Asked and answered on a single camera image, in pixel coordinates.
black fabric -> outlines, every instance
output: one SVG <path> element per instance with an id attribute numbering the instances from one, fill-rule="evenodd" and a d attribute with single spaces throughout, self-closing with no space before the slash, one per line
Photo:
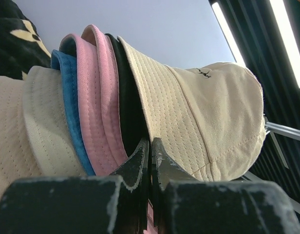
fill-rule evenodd
<path id="1" fill-rule="evenodd" d="M 128 156 L 136 149 L 141 138 L 149 139 L 137 86 L 125 50 L 112 35 L 111 40 L 119 74 L 120 125 L 124 148 Z"/>
<path id="2" fill-rule="evenodd" d="M 0 18 L 28 19 L 12 0 L 0 0 Z"/>
<path id="3" fill-rule="evenodd" d="M 17 5 L 0 0 L 0 76 L 23 79 L 33 66 L 50 68 L 45 50 L 36 27 Z"/>

beige bucket hat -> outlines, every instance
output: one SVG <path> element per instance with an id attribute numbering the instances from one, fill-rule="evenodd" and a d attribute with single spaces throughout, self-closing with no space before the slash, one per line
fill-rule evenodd
<path id="1" fill-rule="evenodd" d="M 0 77 L 0 196 L 16 179 L 41 176 L 22 115 L 24 81 Z"/>
<path id="2" fill-rule="evenodd" d="M 242 176 L 265 139 L 263 90 L 234 63 L 172 68 L 138 52 L 121 37 L 132 69 L 150 139 L 203 181 Z"/>
<path id="3" fill-rule="evenodd" d="M 32 67 L 22 101 L 29 142 L 43 175 L 84 176 L 67 126 L 60 71 Z"/>

patterned blanket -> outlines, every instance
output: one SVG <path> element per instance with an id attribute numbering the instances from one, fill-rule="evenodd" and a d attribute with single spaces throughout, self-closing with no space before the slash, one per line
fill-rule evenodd
<path id="1" fill-rule="evenodd" d="M 33 66 L 50 67 L 34 24 L 11 0 L 0 0 L 0 76 L 25 80 Z"/>

stitched brim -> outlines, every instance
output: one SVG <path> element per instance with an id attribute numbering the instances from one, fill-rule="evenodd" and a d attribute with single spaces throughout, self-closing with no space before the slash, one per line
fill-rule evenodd
<path id="1" fill-rule="evenodd" d="M 75 151 L 87 175 L 94 176 L 94 170 L 85 150 L 78 116 L 76 58 L 53 50 L 51 67 L 61 72 L 64 109 Z"/>
<path id="2" fill-rule="evenodd" d="M 60 71 L 31 68 L 22 100 L 27 134 L 43 174 L 85 175 L 67 127 Z"/>
<path id="3" fill-rule="evenodd" d="M 0 77 L 0 196 L 14 180 L 41 175 L 22 115 L 23 84 Z"/>
<path id="4" fill-rule="evenodd" d="M 121 37 L 141 98 L 151 141 L 198 180 L 232 180 L 257 159 L 265 139 L 263 92 L 236 64 L 197 72 L 171 68 Z"/>
<path id="5" fill-rule="evenodd" d="M 111 42 L 94 25 L 84 29 L 82 38 L 97 47 L 101 116 L 111 153 L 118 166 L 127 160 L 120 128 L 119 77 Z"/>
<path id="6" fill-rule="evenodd" d="M 86 153 L 97 176 L 109 175 L 118 165 L 102 122 L 97 48 L 81 37 L 69 34 L 59 49 L 76 56 L 78 111 Z"/>

white wall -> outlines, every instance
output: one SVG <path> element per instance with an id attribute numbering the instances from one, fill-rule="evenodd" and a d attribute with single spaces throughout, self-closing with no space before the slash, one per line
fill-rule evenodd
<path id="1" fill-rule="evenodd" d="M 208 0 L 17 0 L 48 50 L 88 24 L 181 68 L 234 61 Z"/>

